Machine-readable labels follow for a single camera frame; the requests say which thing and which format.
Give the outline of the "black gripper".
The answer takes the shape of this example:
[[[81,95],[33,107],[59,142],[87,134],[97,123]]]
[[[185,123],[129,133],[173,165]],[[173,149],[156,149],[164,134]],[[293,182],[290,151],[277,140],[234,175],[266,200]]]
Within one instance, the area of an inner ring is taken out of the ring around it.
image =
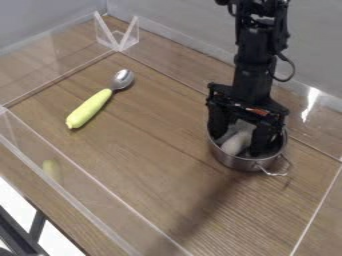
[[[216,82],[208,85],[208,128],[214,139],[220,139],[225,135],[229,127],[229,114],[224,108],[233,112],[245,108],[258,108],[268,110],[272,114],[270,125],[260,124],[253,131],[250,145],[253,157],[270,151],[273,141],[284,130],[285,119],[290,113],[289,109],[272,98],[274,73],[274,63],[266,66],[238,65],[232,85]]]

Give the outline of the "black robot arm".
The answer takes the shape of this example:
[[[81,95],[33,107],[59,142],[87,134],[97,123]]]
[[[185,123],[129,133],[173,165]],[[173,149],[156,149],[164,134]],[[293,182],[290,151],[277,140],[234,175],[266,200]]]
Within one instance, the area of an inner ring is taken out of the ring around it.
[[[278,147],[290,110],[272,98],[277,62],[288,61],[288,0],[214,0],[236,18],[234,80],[209,84],[209,133],[221,139],[244,121],[253,126],[249,155]]]

